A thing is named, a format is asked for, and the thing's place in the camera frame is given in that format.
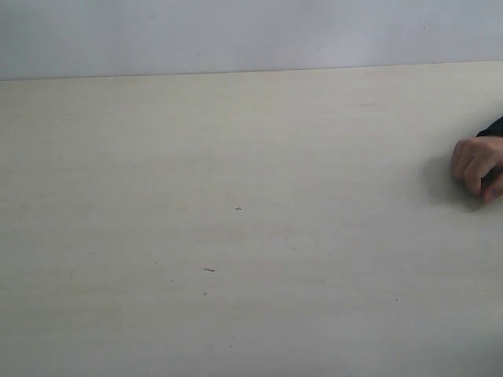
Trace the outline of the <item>person's open hand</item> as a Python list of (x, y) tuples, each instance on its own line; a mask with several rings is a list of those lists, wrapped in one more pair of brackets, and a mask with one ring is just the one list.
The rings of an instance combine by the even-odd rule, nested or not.
[(502, 138), (472, 137), (456, 143), (451, 173), (485, 203), (502, 196)]

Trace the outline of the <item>black sleeved forearm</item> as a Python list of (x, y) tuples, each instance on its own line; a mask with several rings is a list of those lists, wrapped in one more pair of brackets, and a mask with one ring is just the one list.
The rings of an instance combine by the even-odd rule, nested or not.
[(494, 121), (485, 130), (477, 133), (477, 137), (503, 137), (503, 117)]

